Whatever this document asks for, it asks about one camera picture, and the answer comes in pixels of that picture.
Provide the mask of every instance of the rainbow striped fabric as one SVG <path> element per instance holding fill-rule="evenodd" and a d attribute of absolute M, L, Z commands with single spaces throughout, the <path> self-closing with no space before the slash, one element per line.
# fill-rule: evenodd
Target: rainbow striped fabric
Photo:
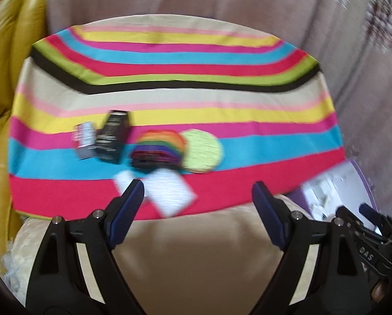
<path fill-rule="evenodd" d="M 121 164 L 79 160 L 73 127 L 100 128 L 111 109 L 131 112 Z M 42 39 L 25 60 L 9 140 L 14 208 L 85 217 L 118 196 L 112 178 L 134 170 L 129 154 L 143 132 L 193 128 L 219 138 L 224 159 L 210 173 L 183 173 L 198 198 L 181 214 L 248 202 L 258 180 L 290 191 L 344 159 L 325 78 L 302 50 L 217 20 L 113 18 Z M 150 200 L 137 215 L 159 217 Z"/>

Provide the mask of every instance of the blue stripe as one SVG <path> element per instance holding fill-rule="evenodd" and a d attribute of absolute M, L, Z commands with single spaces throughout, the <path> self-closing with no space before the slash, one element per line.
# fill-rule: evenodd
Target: blue stripe
<path fill-rule="evenodd" d="M 214 65 L 260 65 L 278 62 L 293 53 L 296 48 L 288 43 L 267 53 L 208 53 L 167 52 L 143 53 L 96 49 L 77 41 L 69 30 L 56 34 L 67 47 L 88 58 L 100 62 L 120 64 L 214 64 Z"/>
<path fill-rule="evenodd" d="M 267 164 L 338 149 L 342 146 L 339 127 L 322 133 L 259 136 L 220 139 L 224 149 L 222 163 L 215 171 Z M 74 149 L 35 150 L 9 140 L 9 172 L 26 179 L 101 180 L 112 179 L 129 165 L 134 145 L 126 145 L 121 164 L 105 163 L 97 158 L 79 160 Z M 143 177 L 136 172 L 136 177 Z"/>

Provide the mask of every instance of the beige stripe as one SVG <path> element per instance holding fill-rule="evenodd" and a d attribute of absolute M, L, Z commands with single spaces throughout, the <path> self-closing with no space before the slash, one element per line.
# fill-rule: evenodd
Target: beige stripe
<path fill-rule="evenodd" d="M 218 102 L 235 104 L 263 104 L 270 107 L 291 107 L 314 102 L 327 94 L 321 72 L 298 89 L 281 93 L 224 91 L 193 88 L 159 88 L 85 95 L 67 87 L 27 58 L 21 71 L 19 85 L 35 98 L 63 110 L 73 111 L 115 105 L 133 105 L 171 102 Z"/>

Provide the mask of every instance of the round sponge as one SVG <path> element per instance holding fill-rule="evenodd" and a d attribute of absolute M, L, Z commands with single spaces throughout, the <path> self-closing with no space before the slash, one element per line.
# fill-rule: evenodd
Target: round sponge
<path fill-rule="evenodd" d="M 182 167 L 193 173 L 205 173 L 220 164 L 223 149 L 219 140 L 210 133 L 190 129 L 180 133 L 186 140 Z"/>

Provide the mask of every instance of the black box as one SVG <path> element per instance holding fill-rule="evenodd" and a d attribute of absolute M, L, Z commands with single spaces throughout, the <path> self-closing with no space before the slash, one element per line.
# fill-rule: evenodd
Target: black box
<path fill-rule="evenodd" d="M 130 123 L 127 111 L 110 110 L 104 127 L 97 133 L 94 151 L 101 161 L 116 163 L 129 135 Z"/>

